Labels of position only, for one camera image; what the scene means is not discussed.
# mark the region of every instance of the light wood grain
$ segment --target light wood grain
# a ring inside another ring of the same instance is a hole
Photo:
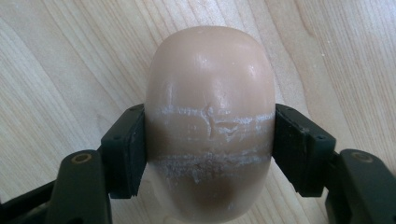
[[[374,153],[396,174],[395,1],[1,0],[2,202],[50,182],[66,155],[97,148],[124,109],[144,103],[159,44],[196,25],[252,35],[277,102],[333,134],[337,150]],[[149,177],[137,198],[112,201],[114,223],[178,223]],[[327,223],[323,204],[295,194],[273,163],[256,204],[230,223]]]

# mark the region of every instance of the wooden surface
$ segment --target wooden surface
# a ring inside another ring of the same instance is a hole
[[[0,0],[0,197],[50,182],[66,155],[97,148],[145,102],[159,44],[196,25],[243,30],[267,50],[276,101],[396,174],[396,2],[392,0]],[[272,163],[256,204],[231,223],[327,223]],[[144,174],[139,196],[112,201],[114,223],[178,223]]]

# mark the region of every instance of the wooden table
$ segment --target wooden table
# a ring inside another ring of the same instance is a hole
[[[0,197],[56,178],[62,158],[97,148],[126,108],[145,102],[149,65],[170,34],[243,30],[267,50],[276,101],[396,174],[396,2],[391,0],[26,1],[0,3]],[[230,223],[327,223],[273,163],[248,213]],[[114,223],[178,223],[144,174]]]

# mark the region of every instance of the clamp jaw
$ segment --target clamp jaw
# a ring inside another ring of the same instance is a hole
[[[108,195],[137,195],[147,156],[144,106],[127,109],[102,138],[98,150],[73,153],[58,177],[0,204],[0,223],[112,223]],[[376,156],[356,150],[334,152],[335,138],[310,119],[276,105],[273,157],[303,197],[329,194],[331,224],[396,222],[396,179]]]

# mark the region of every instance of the beige rounded object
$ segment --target beige rounded object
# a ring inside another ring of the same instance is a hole
[[[152,185],[171,215],[222,222],[254,204],[271,159],[275,90],[251,36],[203,26],[166,38],[145,108]]]

